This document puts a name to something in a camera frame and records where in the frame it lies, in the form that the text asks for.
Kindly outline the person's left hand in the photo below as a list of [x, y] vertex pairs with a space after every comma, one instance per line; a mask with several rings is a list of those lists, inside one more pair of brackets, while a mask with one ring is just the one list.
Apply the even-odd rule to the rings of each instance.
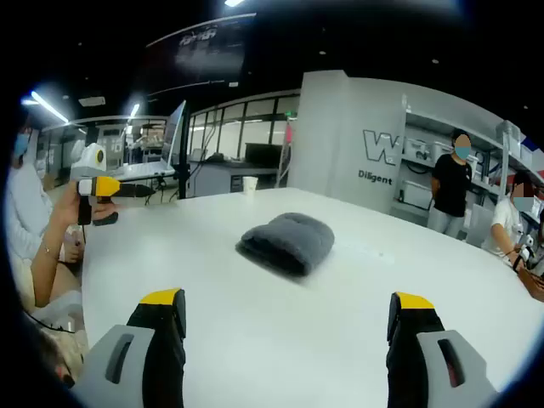
[[[77, 192], [77, 183], [71, 181], [54, 205], [49, 225], [61, 232], [65, 232], [69, 225], [76, 224], [79, 217], [79, 203], [80, 196]], [[91, 220], [99, 221], [108, 218], [115, 212], [116, 205], [113, 202], [96, 203], [91, 206]]]

